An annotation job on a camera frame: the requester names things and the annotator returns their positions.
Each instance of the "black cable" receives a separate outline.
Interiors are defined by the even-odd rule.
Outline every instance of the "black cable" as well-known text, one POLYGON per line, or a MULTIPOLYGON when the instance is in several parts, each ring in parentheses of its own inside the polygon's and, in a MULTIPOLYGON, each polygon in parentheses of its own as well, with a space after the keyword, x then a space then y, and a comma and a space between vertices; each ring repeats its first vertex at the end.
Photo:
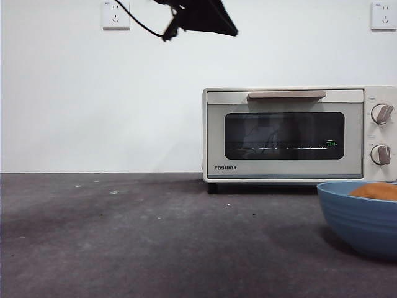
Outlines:
POLYGON ((119 1, 119 0, 115 0, 117 3, 120 4, 120 6, 124 9, 124 11, 142 28, 144 28, 145 30, 147 30, 148 32, 152 33, 153 35, 157 36, 157 37, 163 37, 161 34, 156 33, 155 31, 150 30, 149 28, 147 28, 147 26, 143 25, 140 21, 138 21, 132 14, 131 12, 125 8, 125 6, 119 1))

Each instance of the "oven handle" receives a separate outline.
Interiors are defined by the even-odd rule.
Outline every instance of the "oven handle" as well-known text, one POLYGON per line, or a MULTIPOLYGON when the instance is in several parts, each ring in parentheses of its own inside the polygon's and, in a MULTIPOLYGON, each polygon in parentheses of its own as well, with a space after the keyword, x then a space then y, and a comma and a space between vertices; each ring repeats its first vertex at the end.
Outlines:
POLYGON ((258 99, 311 99, 313 101, 324 98, 327 96, 325 91, 260 91, 260 92, 250 92, 248 94, 248 99, 258 100, 258 99))

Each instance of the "food in bowl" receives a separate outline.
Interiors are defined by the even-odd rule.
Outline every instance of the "food in bowl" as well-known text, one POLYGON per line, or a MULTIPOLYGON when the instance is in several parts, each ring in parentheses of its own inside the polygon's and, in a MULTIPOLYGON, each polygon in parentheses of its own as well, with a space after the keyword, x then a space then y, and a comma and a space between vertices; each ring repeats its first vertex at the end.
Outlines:
POLYGON ((355 189, 350 195, 355 197, 367 197, 370 199, 397 201, 397 185, 385 182, 368 183, 355 189))

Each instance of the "toaster oven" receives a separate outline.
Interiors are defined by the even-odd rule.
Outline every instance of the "toaster oven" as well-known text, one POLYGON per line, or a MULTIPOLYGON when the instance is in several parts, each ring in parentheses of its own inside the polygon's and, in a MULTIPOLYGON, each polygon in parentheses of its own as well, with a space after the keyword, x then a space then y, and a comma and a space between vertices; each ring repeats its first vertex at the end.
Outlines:
POLYGON ((207 88, 203 179, 394 181, 397 88, 207 88))

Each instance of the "toshiba logo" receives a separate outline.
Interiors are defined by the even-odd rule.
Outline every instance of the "toshiba logo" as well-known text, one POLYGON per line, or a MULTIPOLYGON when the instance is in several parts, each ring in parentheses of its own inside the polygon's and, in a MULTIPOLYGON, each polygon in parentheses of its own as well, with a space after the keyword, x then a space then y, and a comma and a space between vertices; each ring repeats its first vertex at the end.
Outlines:
POLYGON ((236 166, 215 166, 215 169, 217 171, 224 171, 226 169, 228 169, 228 170, 236 170, 237 167, 236 166))

